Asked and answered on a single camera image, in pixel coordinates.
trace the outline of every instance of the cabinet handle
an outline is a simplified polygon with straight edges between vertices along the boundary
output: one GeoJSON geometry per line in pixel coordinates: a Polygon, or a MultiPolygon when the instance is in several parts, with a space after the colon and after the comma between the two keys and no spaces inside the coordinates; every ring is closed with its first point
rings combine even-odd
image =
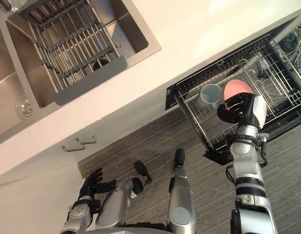
{"type": "Polygon", "coordinates": [[[65,145],[62,146],[62,149],[65,151],[65,152],[74,152],[74,151],[79,151],[79,150],[85,150],[85,145],[81,144],[81,147],[80,148],[74,148],[74,149],[67,149],[65,147],[65,145]]]}
{"type": "Polygon", "coordinates": [[[79,137],[77,137],[76,140],[81,145],[87,145],[87,144],[95,144],[95,143],[97,143],[96,137],[92,136],[92,138],[93,138],[92,141],[81,141],[79,137]]]}

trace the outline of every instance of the sink strainer rack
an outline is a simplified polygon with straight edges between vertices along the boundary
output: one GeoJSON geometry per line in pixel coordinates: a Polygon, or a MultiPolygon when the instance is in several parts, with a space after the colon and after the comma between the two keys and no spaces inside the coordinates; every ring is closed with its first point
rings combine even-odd
{"type": "Polygon", "coordinates": [[[33,1],[19,14],[28,22],[34,48],[58,93],[55,102],[59,105],[127,66],[90,0],[33,1]]]}
{"type": "Polygon", "coordinates": [[[239,79],[263,96],[268,110],[265,132],[271,123],[301,107],[301,75],[293,64],[279,59],[275,48],[282,53],[266,35],[175,85],[174,98],[204,143],[205,157],[222,165],[230,162],[229,141],[237,132],[237,125],[221,121],[216,110],[195,105],[196,96],[206,84],[224,89],[228,81],[239,79]]]}

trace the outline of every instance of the floor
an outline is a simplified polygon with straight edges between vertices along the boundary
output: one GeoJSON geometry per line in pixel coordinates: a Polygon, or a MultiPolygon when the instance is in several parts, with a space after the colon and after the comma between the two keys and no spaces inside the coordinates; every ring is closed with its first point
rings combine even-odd
{"type": "MultiPolygon", "coordinates": [[[[230,233],[234,186],[225,166],[202,156],[205,151],[191,125],[176,109],[100,150],[78,164],[83,177],[103,167],[104,181],[137,175],[142,160],[153,182],[131,203],[127,223],[165,223],[174,152],[183,148],[185,169],[194,191],[197,233],[230,233]]],[[[301,234],[301,125],[267,145],[269,164],[263,168],[266,194],[279,233],[301,234]]]]}

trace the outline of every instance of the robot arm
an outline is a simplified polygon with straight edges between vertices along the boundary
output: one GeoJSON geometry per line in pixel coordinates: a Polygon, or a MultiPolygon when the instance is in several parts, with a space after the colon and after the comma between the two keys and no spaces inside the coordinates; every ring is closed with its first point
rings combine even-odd
{"type": "Polygon", "coordinates": [[[116,181],[101,183],[102,168],[94,171],[85,179],[80,189],[79,198],[69,207],[68,218],[60,234],[77,234],[85,232],[93,221],[93,215],[100,211],[100,200],[94,194],[106,193],[114,189],[116,181]]]}
{"type": "Polygon", "coordinates": [[[225,122],[237,123],[238,133],[230,151],[234,158],[236,189],[232,210],[231,233],[276,234],[277,229],[269,200],[266,198],[261,167],[267,164],[265,147],[268,134],[260,133],[265,123],[266,104],[263,97],[241,93],[218,108],[225,122]],[[264,163],[259,164],[259,156],[264,163]]]}

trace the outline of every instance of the white cup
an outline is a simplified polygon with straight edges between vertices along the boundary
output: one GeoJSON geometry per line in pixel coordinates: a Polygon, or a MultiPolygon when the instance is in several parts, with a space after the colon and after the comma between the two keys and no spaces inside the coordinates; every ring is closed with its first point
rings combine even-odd
{"type": "Polygon", "coordinates": [[[201,109],[216,109],[222,100],[222,89],[216,84],[207,84],[196,97],[196,106],[201,109]]]}

